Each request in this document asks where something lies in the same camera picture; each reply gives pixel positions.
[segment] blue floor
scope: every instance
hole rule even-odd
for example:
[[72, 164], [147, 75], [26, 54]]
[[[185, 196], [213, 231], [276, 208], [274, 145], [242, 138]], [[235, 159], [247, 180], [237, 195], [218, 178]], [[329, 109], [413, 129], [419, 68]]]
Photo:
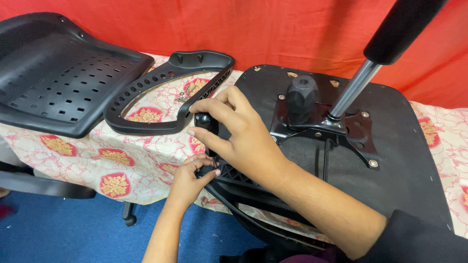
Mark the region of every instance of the blue floor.
[[[16, 213], [0, 219], [0, 262], [119, 263], [141, 262], [165, 199], [137, 205], [137, 224], [122, 220], [123, 203], [63, 199], [12, 192], [0, 204]], [[265, 244], [232, 215], [192, 205], [180, 233], [179, 262], [218, 262], [220, 255], [240, 255]]]

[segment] bolt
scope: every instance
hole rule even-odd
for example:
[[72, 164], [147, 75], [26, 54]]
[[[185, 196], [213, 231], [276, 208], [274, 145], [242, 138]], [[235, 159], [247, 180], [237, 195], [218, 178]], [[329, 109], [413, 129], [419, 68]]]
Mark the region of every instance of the bolt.
[[377, 163], [376, 160], [370, 160], [370, 161], [369, 161], [369, 165], [372, 166], [372, 167], [377, 167], [377, 166], [379, 166], [379, 164]]

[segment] black knob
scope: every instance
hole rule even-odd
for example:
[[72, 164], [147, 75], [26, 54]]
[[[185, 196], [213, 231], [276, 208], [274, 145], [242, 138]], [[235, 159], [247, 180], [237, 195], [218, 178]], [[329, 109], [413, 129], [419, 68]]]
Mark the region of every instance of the black knob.
[[317, 83], [310, 76], [295, 77], [288, 87], [285, 105], [288, 109], [288, 119], [302, 122], [310, 117], [318, 97]]
[[[207, 129], [209, 132], [212, 132], [215, 135], [218, 135], [219, 133], [219, 122], [207, 112], [195, 113], [195, 126]], [[205, 153], [210, 157], [215, 157], [218, 155], [208, 147], [205, 147]]]

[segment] red backdrop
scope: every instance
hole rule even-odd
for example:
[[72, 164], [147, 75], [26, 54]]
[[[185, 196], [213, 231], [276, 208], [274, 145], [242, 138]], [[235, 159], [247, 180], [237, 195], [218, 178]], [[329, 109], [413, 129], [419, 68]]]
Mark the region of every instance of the red backdrop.
[[[350, 78], [395, 0], [0, 0], [0, 20], [65, 15], [106, 42], [159, 55], [211, 49], [258, 64]], [[450, 0], [406, 53], [373, 82], [409, 100], [468, 107], [468, 1]]]

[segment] hand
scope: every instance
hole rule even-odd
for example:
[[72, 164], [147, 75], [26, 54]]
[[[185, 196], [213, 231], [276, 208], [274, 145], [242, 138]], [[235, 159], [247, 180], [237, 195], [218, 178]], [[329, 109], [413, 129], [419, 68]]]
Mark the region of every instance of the hand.
[[195, 177], [195, 172], [204, 165], [213, 166], [211, 157], [204, 153], [193, 155], [186, 159], [179, 168], [175, 171], [174, 181], [166, 200], [169, 207], [179, 209], [185, 212], [189, 206], [195, 202], [202, 188], [207, 185], [213, 178], [220, 175], [218, 169], [210, 171], [200, 179]]
[[228, 141], [199, 127], [190, 127], [187, 133], [249, 178], [256, 181], [258, 175], [272, 169], [277, 171], [289, 162], [271, 138], [260, 115], [236, 86], [228, 87], [215, 98], [195, 102], [190, 112], [209, 112], [226, 126], [232, 134]]

